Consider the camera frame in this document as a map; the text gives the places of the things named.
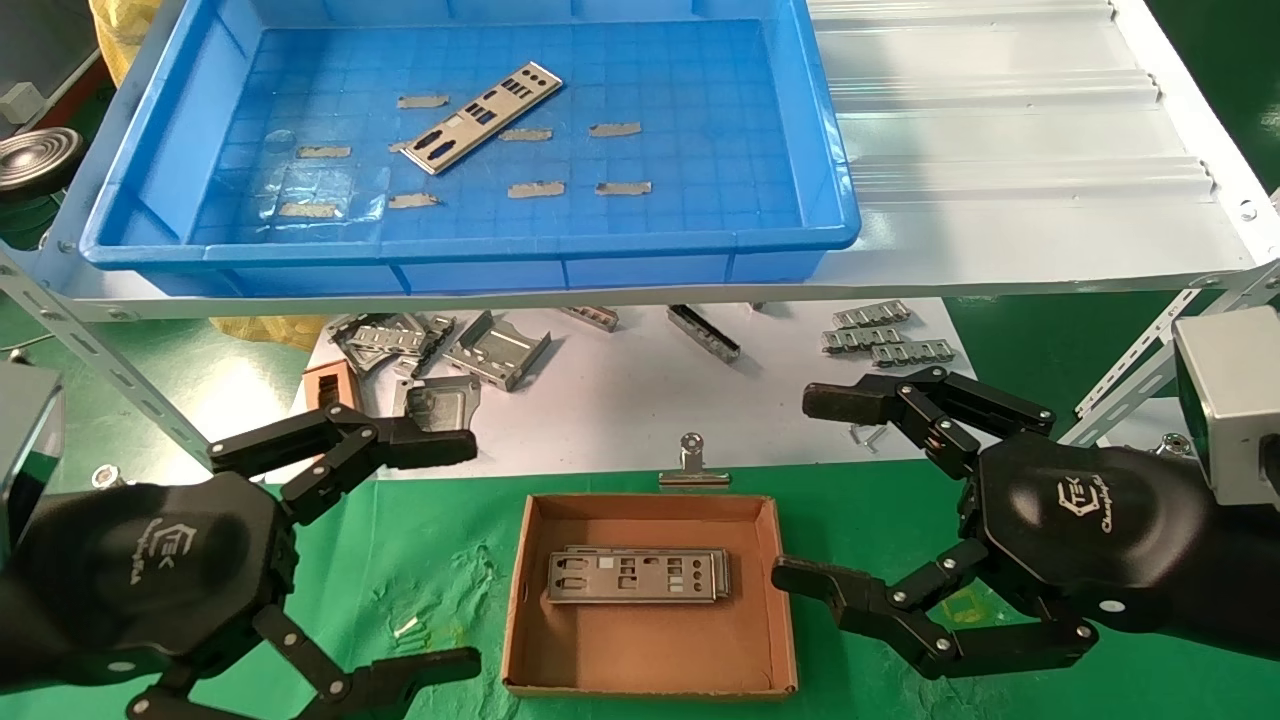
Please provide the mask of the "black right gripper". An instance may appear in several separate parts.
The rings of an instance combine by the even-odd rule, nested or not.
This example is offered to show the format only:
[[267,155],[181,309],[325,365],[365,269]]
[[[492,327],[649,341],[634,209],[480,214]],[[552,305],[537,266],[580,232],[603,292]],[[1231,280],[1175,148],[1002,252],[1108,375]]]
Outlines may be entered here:
[[[810,383],[803,413],[893,425],[948,477],[974,475],[972,528],[991,546],[965,539],[895,584],[790,555],[772,568],[774,588],[819,600],[841,632],[886,643],[923,678],[1070,667],[1098,641],[1083,618],[1277,657],[1277,510],[1221,505],[1196,461],[1056,443],[1044,438],[1052,410],[942,366]],[[980,452],[972,428],[1014,437]],[[992,550],[1006,564],[989,584],[1036,623],[950,630],[932,620],[995,570]]]

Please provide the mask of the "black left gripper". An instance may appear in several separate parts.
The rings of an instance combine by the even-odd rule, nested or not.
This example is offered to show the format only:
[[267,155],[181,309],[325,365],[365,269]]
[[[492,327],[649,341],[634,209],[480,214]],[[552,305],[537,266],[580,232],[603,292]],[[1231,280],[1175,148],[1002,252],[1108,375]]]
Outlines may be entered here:
[[214,471],[244,478],[311,464],[282,487],[280,505],[230,473],[41,500],[3,568],[4,692],[165,671],[131,701],[128,719],[242,719],[189,693],[261,639],[315,689],[297,719],[403,719],[420,691],[480,674],[474,647],[344,673],[280,607],[298,564],[291,523],[314,523],[381,468],[474,460],[471,430],[328,405],[215,441],[207,456]]

